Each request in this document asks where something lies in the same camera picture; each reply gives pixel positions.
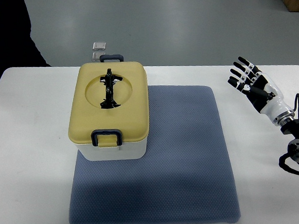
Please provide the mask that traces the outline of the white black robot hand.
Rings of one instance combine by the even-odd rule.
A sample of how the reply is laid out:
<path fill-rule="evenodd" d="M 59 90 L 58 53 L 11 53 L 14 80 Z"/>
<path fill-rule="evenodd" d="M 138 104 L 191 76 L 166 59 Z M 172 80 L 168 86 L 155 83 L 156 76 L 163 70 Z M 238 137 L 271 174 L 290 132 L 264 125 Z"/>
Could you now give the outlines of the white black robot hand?
<path fill-rule="evenodd" d="M 276 126 L 294 120 L 294 110 L 288 106 L 277 85 L 257 66 L 243 57 L 234 62 L 228 83 L 244 94 L 260 114 L 266 115 Z"/>

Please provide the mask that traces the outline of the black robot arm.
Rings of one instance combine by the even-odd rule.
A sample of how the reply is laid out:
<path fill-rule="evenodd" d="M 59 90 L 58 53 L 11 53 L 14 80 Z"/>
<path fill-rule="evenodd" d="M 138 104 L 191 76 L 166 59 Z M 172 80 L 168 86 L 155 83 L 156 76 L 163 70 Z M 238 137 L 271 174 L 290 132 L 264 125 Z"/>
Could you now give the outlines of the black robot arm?
<path fill-rule="evenodd" d="M 293 161 L 299 164 L 299 119 L 294 119 L 284 124 L 280 130 L 283 134 L 292 134 L 294 136 L 294 140 L 287 145 L 287 153 L 279 158 L 279 166 L 288 173 L 299 175 L 299 171 L 289 167 L 286 164 L 287 158 L 291 158 Z"/>

